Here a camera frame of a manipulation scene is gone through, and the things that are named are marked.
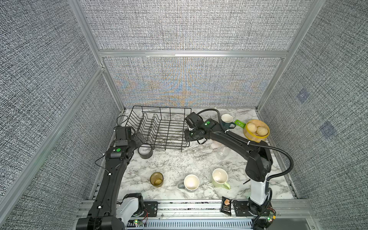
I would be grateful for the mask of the black wire dish rack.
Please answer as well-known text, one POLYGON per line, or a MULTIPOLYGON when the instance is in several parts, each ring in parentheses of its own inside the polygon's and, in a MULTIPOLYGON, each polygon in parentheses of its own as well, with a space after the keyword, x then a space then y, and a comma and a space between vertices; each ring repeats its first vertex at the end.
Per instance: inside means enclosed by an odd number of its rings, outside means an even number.
POLYGON ((123 124, 140 132, 155 149, 183 150, 190 146, 185 140, 185 118, 190 113, 188 107, 135 105, 123 124))

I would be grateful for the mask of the dark green ceramic mug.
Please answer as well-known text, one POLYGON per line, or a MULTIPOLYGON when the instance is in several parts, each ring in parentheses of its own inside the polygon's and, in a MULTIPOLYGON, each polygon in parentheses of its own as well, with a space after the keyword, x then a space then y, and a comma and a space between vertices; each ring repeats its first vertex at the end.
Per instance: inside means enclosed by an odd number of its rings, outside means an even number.
POLYGON ((224 130, 234 129, 236 124, 233 121, 234 118, 230 114, 223 114, 221 116, 221 124, 224 127, 224 130))

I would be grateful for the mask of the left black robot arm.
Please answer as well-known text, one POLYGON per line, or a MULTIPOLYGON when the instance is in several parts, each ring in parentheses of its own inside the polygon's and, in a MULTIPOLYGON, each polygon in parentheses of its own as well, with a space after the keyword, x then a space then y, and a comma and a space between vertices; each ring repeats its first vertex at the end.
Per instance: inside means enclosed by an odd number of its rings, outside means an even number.
POLYGON ((117 217, 117 198, 121 180, 134 150, 147 143, 140 132, 130 127, 116 129, 116 139, 105 152, 105 167, 99 192, 87 217, 77 221, 77 230, 124 230, 127 221, 117 217))

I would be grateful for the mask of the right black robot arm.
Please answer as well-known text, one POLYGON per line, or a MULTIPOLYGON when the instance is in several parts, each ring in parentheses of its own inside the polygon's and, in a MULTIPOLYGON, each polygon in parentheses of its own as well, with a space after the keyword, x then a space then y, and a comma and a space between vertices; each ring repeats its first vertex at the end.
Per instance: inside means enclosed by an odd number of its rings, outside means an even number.
POLYGON ((194 115, 194 118, 186 117, 185 122, 188 125, 185 131, 186 141, 211 139, 235 151, 247 161, 245 173, 251 182, 248 209, 254 216, 264 212, 270 203, 268 177, 273 164, 266 144, 247 141, 229 130, 224 130, 220 123, 212 119, 204 121, 194 115))

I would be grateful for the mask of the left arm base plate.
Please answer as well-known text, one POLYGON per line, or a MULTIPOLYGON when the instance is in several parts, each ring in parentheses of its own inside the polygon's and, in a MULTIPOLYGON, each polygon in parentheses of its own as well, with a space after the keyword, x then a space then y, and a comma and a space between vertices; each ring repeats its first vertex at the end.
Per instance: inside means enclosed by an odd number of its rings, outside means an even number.
POLYGON ((158 213, 157 201, 144 201, 144 217, 157 217, 158 213))

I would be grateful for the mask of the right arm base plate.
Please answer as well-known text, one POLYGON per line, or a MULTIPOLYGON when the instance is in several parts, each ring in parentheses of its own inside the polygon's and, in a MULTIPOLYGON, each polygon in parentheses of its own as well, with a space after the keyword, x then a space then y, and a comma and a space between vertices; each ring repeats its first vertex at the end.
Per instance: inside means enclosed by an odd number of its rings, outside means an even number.
POLYGON ((235 215, 237 217, 252 217, 252 213, 249 210, 248 201, 233 200, 232 205, 235 215))

